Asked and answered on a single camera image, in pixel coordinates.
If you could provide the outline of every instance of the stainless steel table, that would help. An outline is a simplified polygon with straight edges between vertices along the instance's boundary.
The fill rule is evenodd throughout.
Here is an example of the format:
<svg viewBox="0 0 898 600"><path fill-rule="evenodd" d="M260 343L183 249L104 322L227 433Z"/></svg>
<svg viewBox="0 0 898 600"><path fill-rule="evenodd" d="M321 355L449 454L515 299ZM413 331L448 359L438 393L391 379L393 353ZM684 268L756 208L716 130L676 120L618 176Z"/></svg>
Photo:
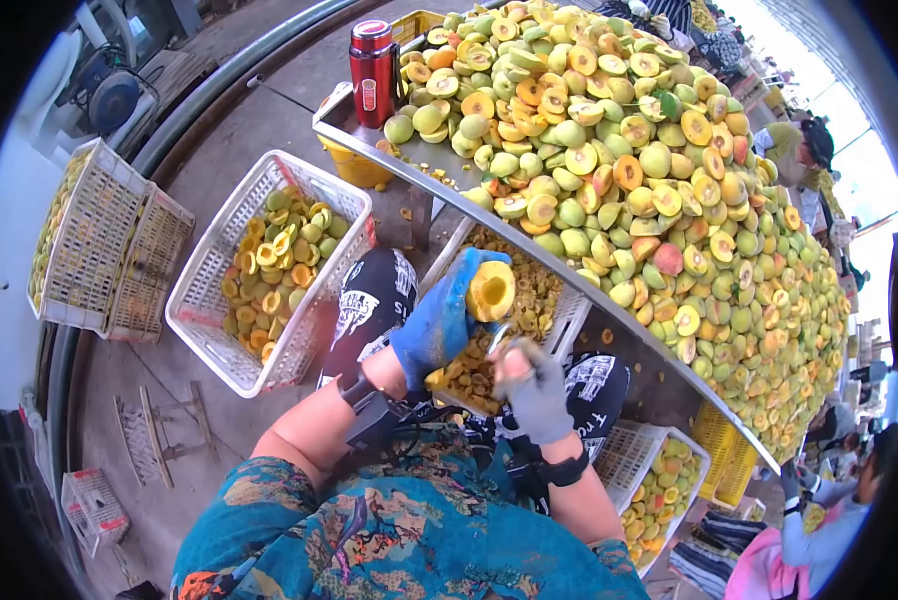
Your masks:
<svg viewBox="0 0 898 600"><path fill-rule="evenodd" d="M472 162L458 156L448 143L430 144L415 137L405 144L400 144L399 150L403 157L409 157L416 164L428 163L430 172L432 169L445 170L445 177L454 180L455 186L444 185L440 180L422 173L415 167L402 162L388 153L378 150L375 147L376 142L384 139L384 136L380 130L372 130L359 125L359 122L356 120L352 85L350 83L341 83L335 89L333 95L312 117L312 128L323 138L331 139L335 143L366 157L421 190L422 193L412 194L414 204L413 220L416 217L415 211L422 211L422 214L418 217L418 227L422 227L423 224L424 227L428 226L431 215L431 197L442 199L446 204L475 219L507 242L520 248L526 255L557 273L568 285L585 294L594 306L598 306L599 309L611 316L617 323L631 331L644 344L655 350L662 360L666 361L703 398L711 402L742 433L743 437L752 444L769 468L776 474L779 474L778 462L772 458L758 438L743 425L742 421L729 409L722 398L718 397L686 364L672 356L669 349L649 333L648 329L625 312L622 307L613 303L609 296L604 294L598 287L593 286L592 283L587 282L576 274L562 259L544 250L518 228L503 222L495 213L483 209L462 196L459 192L479 186L481 172L474 165L470 170L464 171L462 166L466 164L472 165Z"/></svg>

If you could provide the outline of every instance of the plastic basket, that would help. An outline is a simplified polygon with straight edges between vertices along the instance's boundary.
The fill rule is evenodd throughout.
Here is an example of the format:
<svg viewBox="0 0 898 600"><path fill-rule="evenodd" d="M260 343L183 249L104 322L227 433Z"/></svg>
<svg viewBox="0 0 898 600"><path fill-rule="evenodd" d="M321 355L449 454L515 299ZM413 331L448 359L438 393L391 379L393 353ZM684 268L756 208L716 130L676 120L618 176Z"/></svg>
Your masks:
<svg viewBox="0 0 898 600"><path fill-rule="evenodd" d="M719 480L713 500L736 508L745 494L745 487L752 478L752 469L758 458L759 454L752 444L737 433L729 452L730 463Z"/></svg>
<svg viewBox="0 0 898 600"><path fill-rule="evenodd" d="M433 27L441 27L446 16L430 10L417 10L392 21L392 40L405 46Z"/></svg>
<svg viewBox="0 0 898 600"><path fill-rule="evenodd" d="M100 547L120 542L132 525L99 468L63 475L62 506L82 547L93 558Z"/></svg>
<svg viewBox="0 0 898 600"><path fill-rule="evenodd" d="M104 335L148 181L101 139L72 156L84 153L90 154L59 223L42 300L37 308L30 295L29 304L42 321Z"/></svg>
<svg viewBox="0 0 898 600"><path fill-rule="evenodd" d="M475 226L476 222L469 217L462 219L455 233L449 238L449 242L446 243L438 258L432 263L431 269L422 279L422 283L419 285L421 294L428 292L439 281L439 278L452 264L455 255L458 254L462 244ZM546 332L540 342L542 350L551 354L559 362L565 360L569 352L572 351L575 336L582 329L582 324L585 323L585 318L589 314L589 308L591 307L592 304L585 299L583 294L576 292L567 285L563 285L559 298L552 309L552 328ZM465 400L452 395L446 390L435 391L432 396L439 401L461 406L477 415L491 416L491 414L484 414L482 411L470 407Z"/></svg>
<svg viewBox="0 0 898 600"><path fill-rule="evenodd" d="M236 338L222 330L222 319L229 307L220 285L244 235L245 224L254 216L263 216L269 192L289 185L323 201L351 226L312 282L263 366ZM300 382L318 350L317 306L338 300L346 270L376 245L371 215L372 200L359 188L291 154L270 150L239 183L196 245L168 298L168 325L243 398Z"/></svg>
<svg viewBox="0 0 898 600"><path fill-rule="evenodd" d="M695 416L692 437L705 448L712 459L709 474L706 475L698 494L706 500L715 500L716 488L731 461L736 430L715 406L709 402L702 402L702 406Z"/></svg>
<svg viewBox="0 0 898 600"><path fill-rule="evenodd" d="M154 183L125 258L112 316L103 337L158 342L175 263L195 226L195 215Z"/></svg>
<svg viewBox="0 0 898 600"><path fill-rule="evenodd" d="M593 462L593 467L599 474L602 484L605 485L609 499L616 507L616 513L621 515L631 503L635 491L642 485L643 479L646 478L646 474L651 468L652 459L662 448L662 440L667 437L683 441L695 454L695 460L699 460L701 463L699 464L698 480L689 490L687 510L680 516L674 517L669 523L669 529L666 530L666 545L678 529L679 523L689 512L688 507L692 506L695 497L698 496L698 491L702 487L702 482L711 465L709 453L675 427L648 426L620 418L609 432L605 446L599 452L596 462ZM654 563L655 560L640 568L639 577L645 577Z"/></svg>

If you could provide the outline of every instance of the black wristband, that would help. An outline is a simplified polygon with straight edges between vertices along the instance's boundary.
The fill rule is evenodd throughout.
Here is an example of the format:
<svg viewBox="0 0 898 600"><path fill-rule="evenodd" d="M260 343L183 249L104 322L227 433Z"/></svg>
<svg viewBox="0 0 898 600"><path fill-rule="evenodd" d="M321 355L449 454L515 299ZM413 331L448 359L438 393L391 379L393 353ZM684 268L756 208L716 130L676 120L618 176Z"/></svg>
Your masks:
<svg viewBox="0 0 898 600"><path fill-rule="evenodd" d="M550 464L545 461L537 462L535 470L539 473L539 477L543 483L551 483L552 485L563 488L571 486L582 478L585 468L589 465L589 452L582 448L582 453L578 458L568 458L561 463Z"/></svg>

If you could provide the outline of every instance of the hat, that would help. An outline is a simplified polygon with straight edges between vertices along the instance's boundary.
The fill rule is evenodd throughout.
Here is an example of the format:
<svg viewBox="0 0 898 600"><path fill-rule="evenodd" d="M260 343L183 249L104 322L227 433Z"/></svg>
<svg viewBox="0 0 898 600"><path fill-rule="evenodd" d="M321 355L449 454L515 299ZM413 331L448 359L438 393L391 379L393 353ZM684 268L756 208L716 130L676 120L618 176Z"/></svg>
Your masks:
<svg viewBox="0 0 898 600"><path fill-rule="evenodd" d="M822 124L821 117L815 117L811 121L803 121L802 136L805 139L806 146L809 147L809 154L812 156L815 164L826 171L832 171L832 154L835 147L832 143L832 136L829 135L829 130Z"/></svg>

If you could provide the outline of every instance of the yellow plastic crate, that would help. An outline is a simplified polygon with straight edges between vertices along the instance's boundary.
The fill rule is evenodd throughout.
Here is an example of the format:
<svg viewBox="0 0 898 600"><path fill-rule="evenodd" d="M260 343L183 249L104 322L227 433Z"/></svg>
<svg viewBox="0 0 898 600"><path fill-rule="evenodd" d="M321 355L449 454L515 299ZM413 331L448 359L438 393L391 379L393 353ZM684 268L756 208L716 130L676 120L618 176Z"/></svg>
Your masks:
<svg viewBox="0 0 898 600"><path fill-rule="evenodd" d="M739 501L745 494L745 486L748 485L751 478L752 468L755 467L759 453L738 432L733 433L735 433L735 438L729 453L730 463L722 474L719 486L716 487L715 500L735 508L739 506Z"/></svg>
<svg viewBox="0 0 898 600"><path fill-rule="evenodd" d="M692 428L692 438L712 459L709 472L699 488L698 495L706 500L714 500L719 480L725 473L731 457L733 441L736 438L736 430L726 420L715 406L708 402L702 402L695 423Z"/></svg>
<svg viewBox="0 0 898 600"><path fill-rule="evenodd" d="M433 27L441 27L446 16L430 10L417 10L392 21L392 40L405 46Z"/></svg>

